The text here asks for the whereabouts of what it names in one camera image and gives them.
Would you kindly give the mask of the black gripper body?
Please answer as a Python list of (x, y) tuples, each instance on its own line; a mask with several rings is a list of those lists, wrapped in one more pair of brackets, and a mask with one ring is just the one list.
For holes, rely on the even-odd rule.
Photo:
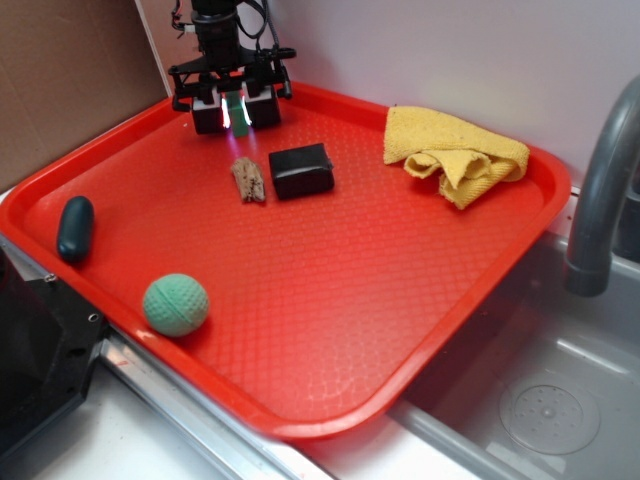
[(250, 50), (240, 46), (229, 57), (228, 64), (215, 62), (212, 55), (202, 55), (174, 65), (168, 70), (174, 83), (172, 107), (175, 111), (190, 111), (191, 105), (184, 103), (184, 99), (212, 104), (215, 92), (239, 91), (243, 86), (251, 98), (256, 98), (265, 88), (279, 85), (274, 96), (290, 100), (292, 85), (284, 61), (295, 57), (293, 48)]

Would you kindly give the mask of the sensor gripper finger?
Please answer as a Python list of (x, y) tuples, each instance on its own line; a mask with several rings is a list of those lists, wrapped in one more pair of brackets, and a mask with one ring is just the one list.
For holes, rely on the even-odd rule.
[(192, 99), (191, 115), (195, 131), (199, 135), (224, 133), (227, 129), (222, 96), (216, 89), (207, 91), (203, 99)]
[(272, 127), (281, 122), (277, 95), (272, 85), (243, 83), (244, 106), (253, 128)]

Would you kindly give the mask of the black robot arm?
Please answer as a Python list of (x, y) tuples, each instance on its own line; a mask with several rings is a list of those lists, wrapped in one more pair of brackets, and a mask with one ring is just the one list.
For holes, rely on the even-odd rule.
[(183, 3), (171, 12), (172, 28), (197, 39), (199, 57), (169, 68), (174, 93), (172, 107), (192, 116), (200, 135), (227, 128), (241, 135), (243, 118), (248, 128), (264, 129), (281, 122), (281, 99), (292, 98), (284, 62), (297, 55), (283, 47), (275, 31), (269, 4), (248, 1), (262, 19), (250, 33), (242, 24), (239, 1), (193, 1), (191, 20), (182, 20)]

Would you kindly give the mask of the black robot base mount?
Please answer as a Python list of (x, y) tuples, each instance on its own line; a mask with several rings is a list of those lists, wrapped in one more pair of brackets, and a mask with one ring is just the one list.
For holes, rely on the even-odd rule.
[(1, 459), (86, 399), (105, 319), (67, 283), (1, 254)]

